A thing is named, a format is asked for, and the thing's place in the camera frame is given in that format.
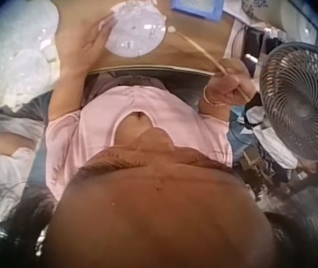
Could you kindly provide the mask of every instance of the electric fan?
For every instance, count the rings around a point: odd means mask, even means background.
[[[277,136],[297,156],[318,161],[318,47],[290,42],[274,49],[260,91]]]

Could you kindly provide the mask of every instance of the hair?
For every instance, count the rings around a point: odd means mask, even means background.
[[[0,190],[0,201],[3,196],[4,190]],[[318,204],[316,197],[310,198]],[[265,212],[275,236],[274,267],[318,268],[318,212],[308,215],[295,200],[287,206]],[[0,268],[42,267],[41,233],[50,223],[54,208],[54,198],[46,188],[30,186],[25,190],[16,207],[0,223]]]

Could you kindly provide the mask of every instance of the pink shirt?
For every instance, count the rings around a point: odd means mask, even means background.
[[[191,147],[231,166],[228,123],[201,115],[166,90],[153,87],[112,88],[82,110],[51,121],[46,130],[46,184],[59,200],[71,177],[91,157],[113,145],[118,124],[143,112],[175,146]]]

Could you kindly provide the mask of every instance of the plate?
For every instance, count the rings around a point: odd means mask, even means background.
[[[115,55],[135,58],[157,48],[166,33],[165,20],[151,1],[126,1],[111,8],[118,23],[106,48]]]

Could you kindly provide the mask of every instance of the blue container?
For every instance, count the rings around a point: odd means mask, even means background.
[[[212,5],[212,7],[202,8],[204,2]],[[224,3],[225,0],[172,0],[172,10],[208,20],[220,21],[224,11]]]

